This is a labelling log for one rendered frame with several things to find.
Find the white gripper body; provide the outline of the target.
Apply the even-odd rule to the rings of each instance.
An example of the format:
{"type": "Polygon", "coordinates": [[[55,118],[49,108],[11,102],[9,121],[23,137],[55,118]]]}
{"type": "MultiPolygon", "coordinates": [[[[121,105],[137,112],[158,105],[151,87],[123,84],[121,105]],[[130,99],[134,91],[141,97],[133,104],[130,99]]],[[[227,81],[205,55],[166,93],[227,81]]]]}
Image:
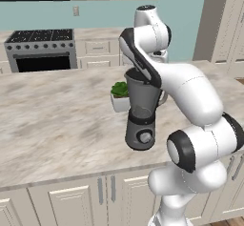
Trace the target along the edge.
{"type": "MultiPolygon", "coordinates": [[[[169,54],[166,50],[149,53],[149,57],[153,61],[156,61],[159,63],[168,63],[169,62],[169,54]]],[[[132,61],[125,54],[122,54],[121,65],[122,66],[132,65],[132,61]]]]}

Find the steel oven with hob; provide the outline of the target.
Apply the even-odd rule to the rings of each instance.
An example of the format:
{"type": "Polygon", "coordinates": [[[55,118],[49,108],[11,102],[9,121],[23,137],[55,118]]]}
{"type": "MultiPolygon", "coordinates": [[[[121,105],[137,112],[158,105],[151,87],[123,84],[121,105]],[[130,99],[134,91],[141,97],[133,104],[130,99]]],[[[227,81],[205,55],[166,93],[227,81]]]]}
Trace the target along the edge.
{"type": "Polygon", "coordinates": [[[73,29],[15,31],[4,46],[12,72],[77,68],[73,29]]]}

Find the black blender lid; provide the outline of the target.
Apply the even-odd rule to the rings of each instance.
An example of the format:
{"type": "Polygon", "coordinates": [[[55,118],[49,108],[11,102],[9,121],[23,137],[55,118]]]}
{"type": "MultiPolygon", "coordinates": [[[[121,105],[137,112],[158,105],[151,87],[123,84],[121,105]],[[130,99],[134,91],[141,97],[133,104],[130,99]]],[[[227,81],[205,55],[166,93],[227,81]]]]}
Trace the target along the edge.
{"type": "Polygon", "coordinates": [[[142,81],[148,83],[149,80],[136,68],[130,68],[126,71],[126,75],[134,80],[142,81]]]}

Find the green plant in white pot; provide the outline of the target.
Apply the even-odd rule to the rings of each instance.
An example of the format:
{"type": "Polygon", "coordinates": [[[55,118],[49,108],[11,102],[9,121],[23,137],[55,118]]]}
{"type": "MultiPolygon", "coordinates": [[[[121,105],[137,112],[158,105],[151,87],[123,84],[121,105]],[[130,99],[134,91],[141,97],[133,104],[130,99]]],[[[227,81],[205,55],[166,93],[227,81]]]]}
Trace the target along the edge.
{"type": "Polygon", "coordinates": [[[126,112],[130,108],[128,85],[126,82],[116,82],[111,89],[113,109],[117,113],[126,112]]]}

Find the cream base cupboards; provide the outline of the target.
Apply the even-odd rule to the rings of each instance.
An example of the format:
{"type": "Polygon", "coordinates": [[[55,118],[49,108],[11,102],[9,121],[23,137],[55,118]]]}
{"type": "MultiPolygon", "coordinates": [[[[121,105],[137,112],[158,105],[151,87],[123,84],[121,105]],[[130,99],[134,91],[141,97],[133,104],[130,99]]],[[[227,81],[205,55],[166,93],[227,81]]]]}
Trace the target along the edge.
{"type": "Polygon", "coordinates": [[[117,39],[78,40],[75,42],[75,49],[79,69],[120,65],[117,39]]]}

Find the tall cream cupboards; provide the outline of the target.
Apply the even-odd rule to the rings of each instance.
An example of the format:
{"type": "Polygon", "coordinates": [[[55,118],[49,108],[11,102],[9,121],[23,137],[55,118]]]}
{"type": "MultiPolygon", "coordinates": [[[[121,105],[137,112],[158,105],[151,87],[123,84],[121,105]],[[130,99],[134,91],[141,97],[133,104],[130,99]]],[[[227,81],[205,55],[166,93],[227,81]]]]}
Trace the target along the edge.
{"type": "Polygon", "coordinates": [[[226,0],[211,62],[233,78],[244,78],[244,0],[226,0]]]}

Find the grey blender base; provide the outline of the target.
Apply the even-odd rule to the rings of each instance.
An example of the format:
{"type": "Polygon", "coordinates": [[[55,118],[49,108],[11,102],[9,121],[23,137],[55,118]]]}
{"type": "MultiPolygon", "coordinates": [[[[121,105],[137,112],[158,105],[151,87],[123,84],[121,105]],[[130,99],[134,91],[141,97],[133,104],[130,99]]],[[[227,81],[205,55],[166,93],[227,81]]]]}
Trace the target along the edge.
{"type": "Polygon", "coordinates": [[[149,150],[155,142],[155,113],[150,117],[138,117],[133,115],[132,111],[129,111],[125,141],[135,151],[149,150]],[[152,140],[149,143],[143,144],[138,141],[136,135],[142,130],[151,131],[152,140]]]}

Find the round blender knob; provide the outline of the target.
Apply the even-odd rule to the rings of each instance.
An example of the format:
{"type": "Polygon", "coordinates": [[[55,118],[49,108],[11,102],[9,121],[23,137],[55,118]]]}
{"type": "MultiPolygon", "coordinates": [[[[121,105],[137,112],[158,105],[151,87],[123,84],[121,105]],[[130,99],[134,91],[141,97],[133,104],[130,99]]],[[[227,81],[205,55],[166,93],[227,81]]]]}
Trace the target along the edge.
{"type": "Polygon", "coordinates": [[[152,134],[150,130],[139,131],[136,137],[138,141],[143,144],[149,143],[152,140],[152,134]]]}

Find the grey blender jar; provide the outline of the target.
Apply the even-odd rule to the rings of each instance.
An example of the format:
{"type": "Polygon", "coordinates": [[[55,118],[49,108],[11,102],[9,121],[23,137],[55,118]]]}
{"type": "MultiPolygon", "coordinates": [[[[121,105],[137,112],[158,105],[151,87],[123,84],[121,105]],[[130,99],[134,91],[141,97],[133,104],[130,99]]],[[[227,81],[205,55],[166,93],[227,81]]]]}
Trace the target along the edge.
{"type": "Polygon", "coordinates": [[[142,81],[134,80],[125,74],[129,99],[130,99],[130,111],[132,114],[138,117],[150,117],[155,113],[156,108],[165,103],[168,98],[168,94],[149,82],[144,83],[142,81]]]}

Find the cream island cupboard door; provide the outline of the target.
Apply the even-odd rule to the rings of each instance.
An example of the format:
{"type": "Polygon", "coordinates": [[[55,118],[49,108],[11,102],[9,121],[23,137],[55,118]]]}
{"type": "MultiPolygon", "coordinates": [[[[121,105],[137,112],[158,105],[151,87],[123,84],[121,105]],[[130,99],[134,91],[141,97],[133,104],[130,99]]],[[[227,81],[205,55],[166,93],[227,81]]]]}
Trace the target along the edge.
{"type": "Polygon", "coordinates": [[[0,226],[38,226],[24,189],[0,193],[0,226]]]}
{"type": "Polygon", "coordinates": [[[210,222],[240,216],[244,216],[244,152],[235,155],[234,165],[214,208],[210,222]],[[232,181],[232,177],[241,160],[243,160],[242,167],[235,181],[232,181]]]}
{"type": "Polygon", "coordinates": [[[109,226],[148,226],[154,214],[156,196],[148,185],[151,169],[113,174],[116,200],[111,200],[111,176],[106,177],[109,226]]]}
{"type": "Polygon", "coordinates": [[[99,204],[97,178],[52,183],[29,188],[41,226],[108,226],[106,183],[99,204]]]}

